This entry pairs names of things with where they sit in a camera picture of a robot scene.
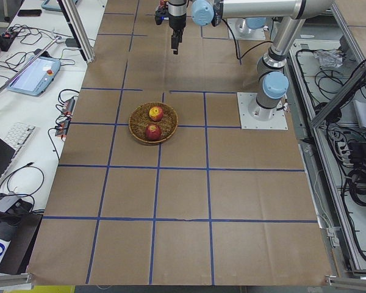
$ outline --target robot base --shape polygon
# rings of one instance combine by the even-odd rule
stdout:
[[[236,21],[239,18],[228,18],[228,25],[231,27],[236,40],[251,40],[251,41],[264,41],[266,36],[263,29],[252,29],[249,34],[242,34],[236,29]],[[229,39],[233,40],[231,32],[229,32]]]
[[[256,93],[237,93],[242,129],[288,130],[285,113],[282,110],[276,111],[274,117],[268,121],[259,121],[252,117],[248,105],[256,95]],[[278,107],[282,107],[282,102],[279,102]]]

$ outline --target wicker basket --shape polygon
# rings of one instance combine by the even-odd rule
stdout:
[[[155,122],[149,117],[149,110],[152,107],[159,106],[163,109],[164,116],[161,121]],[[145,129],[149,124],[157,124],[161,130],[162,135],[160,140],[149,141],[145,137]],[[129,129],[131,134],[144,145],[157,145],[169,139],[178,126],[178,116],[175,110],[167,104],[159,102],[151,102],[142,104],[130,115]]]

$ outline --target red apple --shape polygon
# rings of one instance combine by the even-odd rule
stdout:
[[[145,137],[150,141],[160,140],[161,128],[156,124],[149,124],[145,129]]]
[[[160,121],[161,119],[163,119],[163,116],[164,116],[164,111],[159,106],[152,107],[149,110],[149,117],[151,117],[151,119],[153,121]]]

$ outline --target cardboard sheet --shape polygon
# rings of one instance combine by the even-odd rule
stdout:
[[[335,0],[347,25],[366,27],[366,0]]]
[[[156,5],[107,4],[30,261],[33,282],[323,284],[331,271],[290,115],[288,131],[239,125],[235,93],[257,90],[267,44],[239,64],[224,26],[188,19],[174,56]],[[178,113],[161,146],[140,145],[128,130],[148,101]]]

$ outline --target keyboard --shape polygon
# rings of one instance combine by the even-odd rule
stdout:
[[[19,153],[20,149],[22,149],[24,144],[28,141],[34,129],[34,125],[28,125],[20,122],[12,125],[7,136],[4,138],[4,141],[15,150],[13,157],[16,157]]]

